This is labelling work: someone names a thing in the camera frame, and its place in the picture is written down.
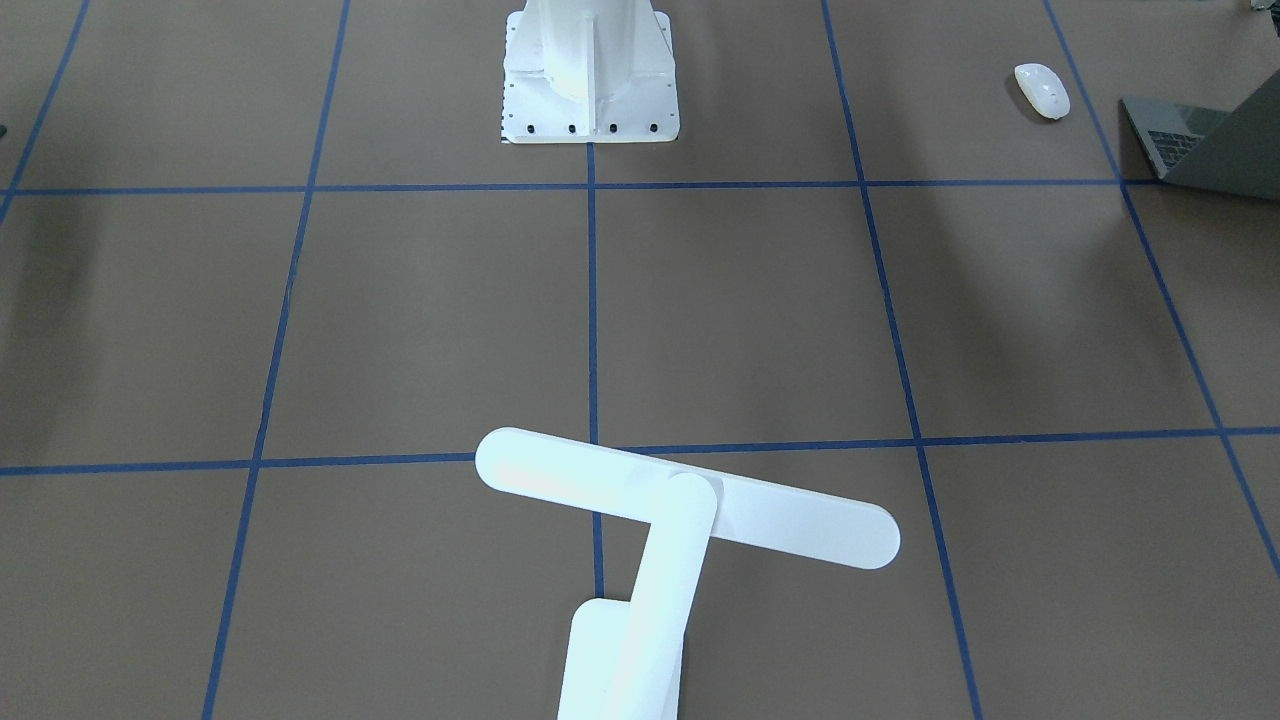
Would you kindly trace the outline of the grey laptop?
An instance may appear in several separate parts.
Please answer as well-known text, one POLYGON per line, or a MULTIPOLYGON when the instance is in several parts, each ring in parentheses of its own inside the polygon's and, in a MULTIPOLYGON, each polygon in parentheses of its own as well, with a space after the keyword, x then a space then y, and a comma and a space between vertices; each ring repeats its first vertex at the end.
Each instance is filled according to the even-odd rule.
POLYGON ((1120 106, 1158 181, 1277 200, 1277 72, 1230 111, 1138 96, 1120 106))

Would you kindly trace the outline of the white desk lamp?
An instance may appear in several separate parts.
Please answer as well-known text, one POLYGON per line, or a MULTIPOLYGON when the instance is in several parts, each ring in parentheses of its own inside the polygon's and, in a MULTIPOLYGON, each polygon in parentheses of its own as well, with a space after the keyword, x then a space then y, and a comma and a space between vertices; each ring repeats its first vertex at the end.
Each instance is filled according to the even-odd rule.
POLYGON ((594 598, 571 620, 561 719, 673 719, 684 638, 708 544, 723 539, 876 570, 901 536, 881 506, 557 436, 489 432, 475 468, 493 489, 646 524, 627 600, 594 598))

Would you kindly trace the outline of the white computer mouse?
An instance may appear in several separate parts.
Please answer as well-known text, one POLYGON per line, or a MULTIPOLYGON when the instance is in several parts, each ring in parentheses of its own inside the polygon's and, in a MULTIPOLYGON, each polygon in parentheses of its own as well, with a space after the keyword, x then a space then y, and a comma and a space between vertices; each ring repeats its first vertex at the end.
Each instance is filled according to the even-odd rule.
POLYGON ((1047 120, 1060 120, 1071 110, 1071 100, 1061 78, 1039 63, 1012 68, 1012 77, 1030 108, 1047 120))

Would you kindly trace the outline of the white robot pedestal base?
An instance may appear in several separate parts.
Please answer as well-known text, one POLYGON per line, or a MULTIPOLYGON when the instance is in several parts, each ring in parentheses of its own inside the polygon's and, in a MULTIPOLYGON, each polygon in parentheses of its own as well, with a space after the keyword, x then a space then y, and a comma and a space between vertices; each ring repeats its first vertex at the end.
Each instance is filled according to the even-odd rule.
POLYGON ((503 72, 506 143, 680 136, 671 18, 649 1, 527 1, 506 18, 503 72))

